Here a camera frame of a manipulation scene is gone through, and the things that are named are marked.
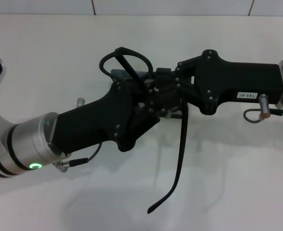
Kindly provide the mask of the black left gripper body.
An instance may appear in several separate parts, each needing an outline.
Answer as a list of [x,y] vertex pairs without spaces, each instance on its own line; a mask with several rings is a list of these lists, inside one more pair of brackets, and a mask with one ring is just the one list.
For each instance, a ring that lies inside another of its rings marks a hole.
[[58,115],[52,144],[65,154],[105,141],[131,150],[142,135],[134,115],[138,93],[133,82],[119,81],[99,100]]

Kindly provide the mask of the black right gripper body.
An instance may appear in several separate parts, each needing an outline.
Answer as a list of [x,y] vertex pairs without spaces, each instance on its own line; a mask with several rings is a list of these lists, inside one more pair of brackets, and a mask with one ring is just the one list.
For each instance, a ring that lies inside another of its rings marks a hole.
[[194,106],[204,115],[213,115],[223,103],[258,103],[261,94],[277,104],[283,81],[277,64],[228,62],[215,50],[205,50],[196,61],[194,92]]

